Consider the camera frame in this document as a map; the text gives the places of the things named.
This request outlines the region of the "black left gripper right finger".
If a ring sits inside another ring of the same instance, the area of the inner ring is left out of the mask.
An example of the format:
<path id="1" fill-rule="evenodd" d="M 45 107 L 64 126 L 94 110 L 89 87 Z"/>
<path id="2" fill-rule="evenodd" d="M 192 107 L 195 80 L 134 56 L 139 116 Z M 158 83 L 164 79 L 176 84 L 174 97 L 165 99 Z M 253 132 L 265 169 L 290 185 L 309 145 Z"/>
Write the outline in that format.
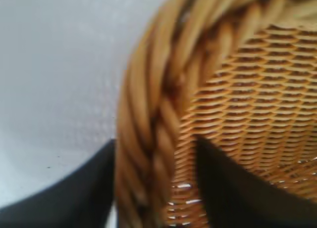
<path id="1" fill-rule="evenodd" d="M 196 180 L 214 228 L 315 228 L 317 205 L 248 172 L 196 137 Z"/>

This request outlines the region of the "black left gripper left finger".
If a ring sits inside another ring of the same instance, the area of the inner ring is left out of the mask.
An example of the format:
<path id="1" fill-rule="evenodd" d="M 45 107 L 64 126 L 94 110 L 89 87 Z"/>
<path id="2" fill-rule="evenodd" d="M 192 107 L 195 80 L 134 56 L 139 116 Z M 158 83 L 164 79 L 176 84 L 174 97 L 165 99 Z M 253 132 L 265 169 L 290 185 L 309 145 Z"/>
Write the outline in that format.
<path id="1" fill-rule="evenodd" d="M 0 210 L 2 228 L 103 228 L 113 202 L 115 140 L 44 191 Z"/>

